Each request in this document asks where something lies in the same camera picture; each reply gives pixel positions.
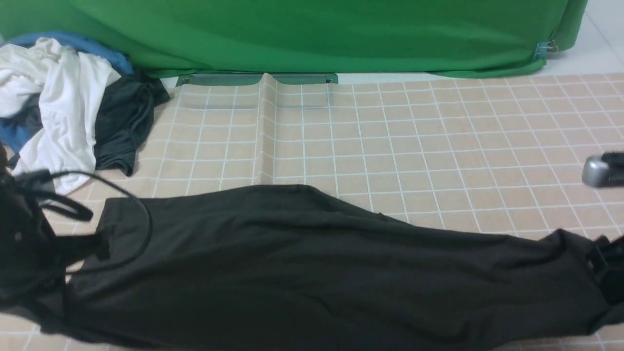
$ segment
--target green backdrop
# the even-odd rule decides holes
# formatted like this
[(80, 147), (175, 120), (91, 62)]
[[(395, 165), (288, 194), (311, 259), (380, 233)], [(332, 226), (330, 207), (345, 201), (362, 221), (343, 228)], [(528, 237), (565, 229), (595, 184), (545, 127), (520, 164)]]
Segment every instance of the green backdrop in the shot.
[(0, 0), (5, 39), (72, 31), (160, 76), (195, 71), (540, 69), (539, 42), (574, 44), (587, 0)]

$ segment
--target blue cloth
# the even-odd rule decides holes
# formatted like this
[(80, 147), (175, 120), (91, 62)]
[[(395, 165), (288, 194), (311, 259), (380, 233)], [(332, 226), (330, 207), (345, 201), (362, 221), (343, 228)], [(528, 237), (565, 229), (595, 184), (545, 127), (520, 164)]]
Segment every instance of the blue cloth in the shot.
[(17, 154), (32, 138), (26, 126), (6, 118), (0, 118), (0, 141)]
[(98, 55), (107, 59), (115, 71), (121, 75), (129, 76), (134, 73), (132, 65), (124, 53), (106, 47), (99, 41), (76, 33), (53, 31), (24, 34), (23, 36), (8, 40), (7, 42), (0, 44), (0, 46), (4, 44), (14, 44), (18, 46), (31, 47), (35, 45), (35, 42), (37, 42), (39, 38), (42, 37), (56, 39), (56, 41), (63, 46), (71, 46), (77, 51), (88, 52), (89, 54)]
[(41, 128), (39, 115), (39, 94), (33, 94), (18, 113), (0, 118), (0, 142), (17, 154)]

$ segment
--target black garment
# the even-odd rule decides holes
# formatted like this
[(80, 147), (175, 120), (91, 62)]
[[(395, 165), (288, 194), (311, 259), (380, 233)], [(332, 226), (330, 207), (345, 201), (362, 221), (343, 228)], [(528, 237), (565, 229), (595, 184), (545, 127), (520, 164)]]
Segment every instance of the black garment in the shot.
[[(169, 101), (160, 79), (139, 71), (122, 76), (106, 87), (95, 119), (95, 169), (118, 168), (126, 176), (134, 173), (137, 150), (154, 124), (154, 107)], [(16, 114), (15, 123), (25, 125), (34, 135), (43, 128), (39, 95), (33, 95)], [(19, 154), (9, 161), (15, 168)]]
[[(64, 317), (52, 302), (13, 313), (85, 342), (224, 351), (486, 351), (624, 320), (585, 260), (592, 241), (564, 230), (532, 241), (414, 227), (304, 185), (146, 203), (143, 256), (75, 276)], [(84, 267), (132, 255), (142, 218), (108, 200), (111, 261)]]

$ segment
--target cutting mat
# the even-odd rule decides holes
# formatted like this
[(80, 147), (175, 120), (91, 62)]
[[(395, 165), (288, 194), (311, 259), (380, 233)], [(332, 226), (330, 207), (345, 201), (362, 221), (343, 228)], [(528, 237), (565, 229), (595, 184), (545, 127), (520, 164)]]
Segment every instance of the cutting mat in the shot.
[[(136, 174), (102, 173), (142, 197), (303, 183), (424, 227), (538, 239), (559, 227), (616, 237), (624, 224), (624, 191), (580, 181), (588, 156), (624, 150), (624, 74), (355, 86), (265, 76), (173, 93)], [(88, 184), (73, 198), (97, 217), (117, 195)], [(49, 218), (59, 233), (96, 225)], [(41, 336), (5, 316), (0, 349), (117, 350)], [(624, 327), (502, 350), (624, 350)]]

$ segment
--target pile of clothes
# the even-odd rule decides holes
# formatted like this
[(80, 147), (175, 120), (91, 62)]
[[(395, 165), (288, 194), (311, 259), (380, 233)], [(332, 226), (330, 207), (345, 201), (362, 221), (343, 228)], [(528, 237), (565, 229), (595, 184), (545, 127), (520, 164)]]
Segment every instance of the pile of clothes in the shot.
[[(154, 107), (169, 99), (159, 79), (88, 37), (43, 32), (0, 44), (0, 142), (15, 153), (15, 175), (117, 168), (131, 176)], [(87, 180), (69, 175), (54, 187), (67, 195)]]

